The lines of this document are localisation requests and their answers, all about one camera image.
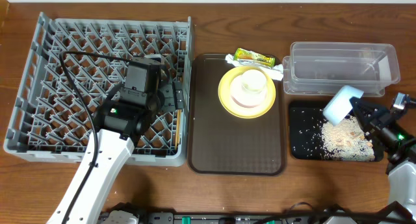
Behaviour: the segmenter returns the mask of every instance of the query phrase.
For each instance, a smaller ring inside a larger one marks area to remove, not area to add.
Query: dish rack
[[[8,125],[5,151],[32,162],[82,160],[91,122],[63,74],[60,52],[85,51],[127,59],[161,54],[171,77],[183,83],[185,107],[179,119],[177,110],[158,114],[126,163],[182,165],[187,151],[193,39],[190,17],[187,22],[52,20],[41,12]],[[68,55],[66,65],[92,112],[127,74],[125,62],[104,58]]]

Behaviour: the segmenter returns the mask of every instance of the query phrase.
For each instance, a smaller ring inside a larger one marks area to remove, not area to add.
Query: clear plastic container
[[[351,85],[379,97],[400,81],[396,50],[389,44],[295,42],[283,68],[288,94],[333,95]]]

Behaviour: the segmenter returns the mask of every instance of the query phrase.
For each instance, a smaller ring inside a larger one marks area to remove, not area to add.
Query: brown tray
[[[192,64],[188,164],[197,173],[278,175],[286,166],[283,87],[263,116],[241,119],[218,99],[218,84],[233,68],[225,54],[203,54]]]

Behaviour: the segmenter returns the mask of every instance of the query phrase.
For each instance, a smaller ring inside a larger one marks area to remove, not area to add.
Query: wooden table
[[[232,53],[238,47],[283,58],[293,42],[372,42],[395,46],[400,84],[377,99],[389,105],[398,92],[416,96],[416,5],[195,5],[11,4],[0,46],[0,139],[7,130],[39,12],[50,18],[186,21],[192,16],[194,54]],[[416,112],[400,123],[416,134]],[[105,208],[132,202],[176,212],[282,212],[306,201],[374,212],[387,204],[387,160],[317,162],[287,155],[278,177],[199,175],[178,168],[124,166]],[[78,164],[26,162],[0,150],[0,223],[45,223]]]

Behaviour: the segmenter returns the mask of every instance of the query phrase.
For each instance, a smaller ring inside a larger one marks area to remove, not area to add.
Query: yellow plate
[[[234,100],[232,100],[229,87],[231,85],[231,81],[239,75],[242,75],[245,71],[248,71],[249,69],[256,69],[258,71],[261,71],[261,73],[265,74],[267,84],[267,95],[266,99],[261,103],[259,106],[253,107],[253,108],[245,108],[240,105],[238,105]],[[240,66],[233,68],[229,70],[220,81],[220,84],[218,85],[218,97],[220,98],[220,102],[222,106],[231,114],[234,116],[250,119],[250,118],[256,118],[259,116],[262,116],[265,114],[270,108],[272,108],[272,105],[274,103],[274,100],[276,98],[276,88],[274,87],[273,80],[260,68],[253,67],[253,66]]]

